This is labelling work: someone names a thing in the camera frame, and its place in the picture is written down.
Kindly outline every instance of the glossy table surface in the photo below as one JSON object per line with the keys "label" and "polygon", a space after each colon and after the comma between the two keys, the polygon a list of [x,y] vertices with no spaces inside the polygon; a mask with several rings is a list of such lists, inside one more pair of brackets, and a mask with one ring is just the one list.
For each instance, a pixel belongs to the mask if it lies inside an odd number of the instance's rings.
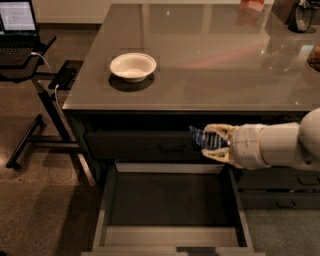
{"label": "glossy table surface", "polygon": [[[112,4],[63,106],[65,111],[310,111],[320,72],[307,57],[320,36],[294,33],[244,4]],[[112,75],[113,58],[152,56],[141,83]]]}

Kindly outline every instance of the laptop keyboard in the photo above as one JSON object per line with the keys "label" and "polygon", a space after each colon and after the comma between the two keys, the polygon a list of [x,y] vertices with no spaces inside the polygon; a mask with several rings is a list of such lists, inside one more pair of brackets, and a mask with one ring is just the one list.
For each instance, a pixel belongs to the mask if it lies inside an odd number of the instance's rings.
{"label": "laptop keyboard", "polygon": [[30,54],[32,48],[1,48],[0,55],[15,55],[15,56],[25,56]]}

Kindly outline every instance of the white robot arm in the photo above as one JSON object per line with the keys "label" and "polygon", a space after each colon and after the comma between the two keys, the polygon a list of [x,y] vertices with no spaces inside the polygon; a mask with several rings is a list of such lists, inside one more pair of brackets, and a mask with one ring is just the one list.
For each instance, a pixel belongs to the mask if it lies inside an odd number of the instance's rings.
{"label": "white robot arm", "polygon": [[308,113],[300,124],[210,124],[204,130],[228,141],[225,148],[202,149],[204,156],[216,161],[249,170],[271,166],[320,170],[320,109]]}

